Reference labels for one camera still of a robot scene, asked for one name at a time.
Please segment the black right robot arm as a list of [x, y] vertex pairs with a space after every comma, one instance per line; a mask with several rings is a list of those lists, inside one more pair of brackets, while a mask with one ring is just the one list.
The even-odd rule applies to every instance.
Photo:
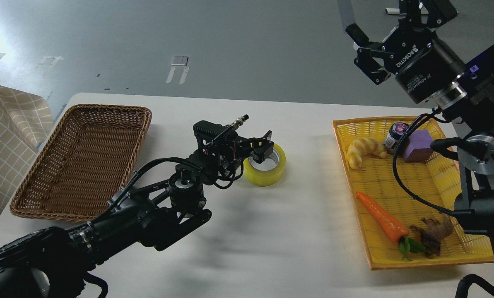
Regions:
[[[449, 0], [400, 0], [398, 24], [381, 42], [373, 42], [356, 24], [349, 0], [340, 0], [342, 27], [354, 41], [354, 64], [375, 84], [394, 75], [415, 102], [433, 101], [431, 114], [422, 114], [401, 137], [401, 143], [438, 113], [443, 121], [459, 120], [470, 132], [464, 137], [433, 141], [431, 148], [459, 162], [461, 193], [452, 211], [431, 204], [402, 183], [393, 161], [395, 179], [414, 200], [454, 217], [466, 234], [488, 236], [494, 255], [494, 44], [465, 63], [436, 34], [436, 28], [457, 17]], [[455, 296], [467, 297], [476, 284], [494, 297], [494, 287], [478, 275], [467, 275]]]

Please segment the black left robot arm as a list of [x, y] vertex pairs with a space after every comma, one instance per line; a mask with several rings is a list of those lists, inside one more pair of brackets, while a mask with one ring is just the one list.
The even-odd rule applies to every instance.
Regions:
[[74, 228], [41, 229], [0, 247], [0, 298], [76, 298], [86, 284], [107, 296], [107, 282], [91, 274], [96, 266], [137, 242], [157, 251], [170, 247], [211, 219], [204, 185], [227, 189], [243, 176], [244, 161], [271, 156], [271, 130], [259, 138], [236, 132], [248, 118], [226, 126], [197, 122], [198, 148], [188, 158], [148, 162], [96, 218]]

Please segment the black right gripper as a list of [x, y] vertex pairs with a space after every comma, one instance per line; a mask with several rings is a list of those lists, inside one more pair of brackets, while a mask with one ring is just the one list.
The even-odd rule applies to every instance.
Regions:
[[[422, 21], [421, 8], [427, 11]], [[370, 41], [356, 24], [345, 32], [357, 46], [354, 64], [376, 85], [395, 75], [402, 89], [415, 103], [427, 100], [463, 74], [467, 66], [430, 29], [445, 25], [458, 15], [449, 0], [399, 0], [399, 26], [382, 42]], [[376, 59], [385, 59], [384, 65]]]

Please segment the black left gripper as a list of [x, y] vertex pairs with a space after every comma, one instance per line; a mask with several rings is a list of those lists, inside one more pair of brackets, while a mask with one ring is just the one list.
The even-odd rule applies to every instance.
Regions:
[[271, 143], [272, 131], [268, 130], [259, 138], [226, 139], [226, 144], [231, 147], [226, 161], [228, 165], [234, 165], [236, 159], [241, 161], [251, 157], [256, 163], [262, 164], [275, 151], [275, 144]]

